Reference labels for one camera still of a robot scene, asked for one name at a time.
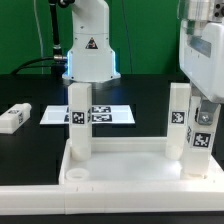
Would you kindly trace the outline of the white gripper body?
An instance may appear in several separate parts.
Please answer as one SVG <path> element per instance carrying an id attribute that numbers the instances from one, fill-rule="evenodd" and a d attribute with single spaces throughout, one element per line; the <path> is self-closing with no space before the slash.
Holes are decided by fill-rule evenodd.
<path id="1" fill-rule="evenodd" d="M 179 64 L 199 91 L 213 103 L 224 103 L 224 25 L 207 23 L 199 35 L 181 22 Z"/>

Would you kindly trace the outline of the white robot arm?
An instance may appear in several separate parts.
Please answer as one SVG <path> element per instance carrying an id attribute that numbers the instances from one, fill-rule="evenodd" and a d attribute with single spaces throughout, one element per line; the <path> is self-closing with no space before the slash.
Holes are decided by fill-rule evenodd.
<path id="1" fill-rule="evenodd" d="M 109 6 L 105 0 L 72 0 L 73 46 L 63 77 L 76 82 L 118 79 L 109 44 Z M 224 0 L 179 0 L 179 63 L 201 92 L 196 122 L 211 125 L 224 103 Z"/>

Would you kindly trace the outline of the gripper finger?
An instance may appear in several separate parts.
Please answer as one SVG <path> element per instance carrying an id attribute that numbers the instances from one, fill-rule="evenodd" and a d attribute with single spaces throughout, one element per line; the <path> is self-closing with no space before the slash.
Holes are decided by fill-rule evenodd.
<path id="1" fill-rule="evenodd" d="M 202 99 L 198 109 L 197 122 L 204 126 L 212 125 L 218 119 L 219 109 L 220 105 L 218 103 Z"/>

